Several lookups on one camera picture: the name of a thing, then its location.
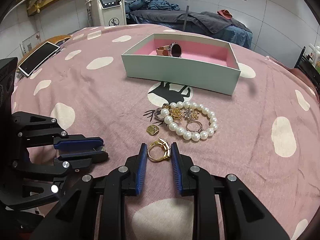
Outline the black tablet white frame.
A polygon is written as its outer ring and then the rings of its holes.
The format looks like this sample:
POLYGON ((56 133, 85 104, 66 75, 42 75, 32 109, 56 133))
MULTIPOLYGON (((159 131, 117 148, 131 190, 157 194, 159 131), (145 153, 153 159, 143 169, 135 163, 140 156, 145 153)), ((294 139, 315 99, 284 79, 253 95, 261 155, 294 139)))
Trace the black tablet white frame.
POLYGON ((60 47, 51 43, 44 42, 39 48, 35 49, 25 60, 18 65, 19 71, 23 76, 29 77, 34 70, 39 68, 47 59, 52 55, 57 53, 60 50, 60 47))

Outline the red cloth on bed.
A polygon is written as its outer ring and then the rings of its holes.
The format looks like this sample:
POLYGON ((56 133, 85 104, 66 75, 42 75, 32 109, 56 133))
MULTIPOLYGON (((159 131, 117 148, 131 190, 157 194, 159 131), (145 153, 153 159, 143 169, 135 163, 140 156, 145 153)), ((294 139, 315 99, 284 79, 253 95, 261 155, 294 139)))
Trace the red cloth on bed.
POLYGON ((225 19, 228 19, 228 20, 233 18, 232 14, 226 9, 218 10, 217 14, 219 14, 220 16, 222 16, 222 17, 224 17, 225 19))

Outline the small gold square pendant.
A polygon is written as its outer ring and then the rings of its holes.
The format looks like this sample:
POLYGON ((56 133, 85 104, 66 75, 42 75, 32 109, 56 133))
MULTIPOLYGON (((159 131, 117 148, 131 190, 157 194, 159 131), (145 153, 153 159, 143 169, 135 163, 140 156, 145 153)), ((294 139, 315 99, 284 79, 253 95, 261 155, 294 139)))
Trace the small gold square pendant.
POLYGON ((159 133, 159 127, 157 125, 151 124, 147 127, 146 132, 150 136, 154 136, 159 133))

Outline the white beauty machine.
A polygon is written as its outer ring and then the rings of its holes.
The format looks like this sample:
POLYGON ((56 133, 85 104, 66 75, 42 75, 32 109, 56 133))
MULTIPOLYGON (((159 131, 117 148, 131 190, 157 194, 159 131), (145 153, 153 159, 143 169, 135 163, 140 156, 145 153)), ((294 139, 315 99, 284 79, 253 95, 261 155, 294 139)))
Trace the white beauty machine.
POLYGON ((124 0, 87 0, 89 24, 93 27, 126 25, 124 0))

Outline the wall poster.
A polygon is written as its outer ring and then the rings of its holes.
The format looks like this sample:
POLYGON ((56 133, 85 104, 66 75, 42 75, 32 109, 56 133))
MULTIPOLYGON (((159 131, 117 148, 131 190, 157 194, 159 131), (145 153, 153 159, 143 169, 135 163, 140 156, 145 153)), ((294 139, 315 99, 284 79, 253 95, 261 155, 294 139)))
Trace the wall poster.
POLYGON ((40 33, 36 32, 20 43, 20 48, 23 56, 31 52, 38 44, 41 43, 40 33))

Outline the green box pink lining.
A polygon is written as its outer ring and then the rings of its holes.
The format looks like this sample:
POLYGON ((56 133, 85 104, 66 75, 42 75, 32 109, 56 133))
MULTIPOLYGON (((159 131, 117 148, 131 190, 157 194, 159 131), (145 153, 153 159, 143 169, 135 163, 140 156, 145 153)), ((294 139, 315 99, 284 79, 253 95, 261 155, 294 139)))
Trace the green box pink lining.
POLYGON ((208 37, 155 33, 121 56, 127 77, 164 81, 233 95, 240 69, 231 44, 208 37), (180 57, 158 55, 161 46, 178 43, 180 57))

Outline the black trolley with bottles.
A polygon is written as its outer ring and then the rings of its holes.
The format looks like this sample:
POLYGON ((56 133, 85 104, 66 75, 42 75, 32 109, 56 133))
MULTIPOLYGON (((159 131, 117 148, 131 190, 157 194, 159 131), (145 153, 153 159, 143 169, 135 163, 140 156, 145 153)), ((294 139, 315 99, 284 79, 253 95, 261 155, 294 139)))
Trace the black trolley with bottles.
POLYGON ((299 58, 295 64, 295 68, 300 70, 314 85, 317 93, 319 94, 319 72, 312 65, 310 56, 305 56, 306 47, 303 47, 299 58))

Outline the silver snowflake brooch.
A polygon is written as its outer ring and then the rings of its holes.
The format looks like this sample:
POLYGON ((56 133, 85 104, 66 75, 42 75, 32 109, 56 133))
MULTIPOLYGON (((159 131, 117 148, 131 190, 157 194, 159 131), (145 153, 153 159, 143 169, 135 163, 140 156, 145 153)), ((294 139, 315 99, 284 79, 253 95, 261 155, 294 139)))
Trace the silver snowflake brooch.
POLYGON ((198 120, 199 114, 199 111, 195 108, 187 108, 184 110, 184 118, 188 121, 198 120))

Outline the massage bed blue cover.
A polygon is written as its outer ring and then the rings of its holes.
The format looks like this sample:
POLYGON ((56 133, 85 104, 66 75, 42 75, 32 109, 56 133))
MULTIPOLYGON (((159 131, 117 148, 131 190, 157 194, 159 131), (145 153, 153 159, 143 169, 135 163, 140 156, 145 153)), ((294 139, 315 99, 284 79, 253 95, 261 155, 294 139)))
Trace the massage bed blue cover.
POLYGON ((227 20, 209 12, 184 11, 166 0, 125 2, 125 13, 128 24, 157 24, 251 48, 253 33, 234 18, 227 20))

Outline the rose gold wrist watch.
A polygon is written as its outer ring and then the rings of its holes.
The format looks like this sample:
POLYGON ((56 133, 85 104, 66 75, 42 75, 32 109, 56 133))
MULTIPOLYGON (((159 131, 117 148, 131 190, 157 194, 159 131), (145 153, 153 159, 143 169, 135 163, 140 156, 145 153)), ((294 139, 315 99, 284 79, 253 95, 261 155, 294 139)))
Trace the rose gold wrist watch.
POLYGON ((181 57, 182 48, 178 43, 173 42, 169 45, 156 48, 156 53, 159 56, 181 57))

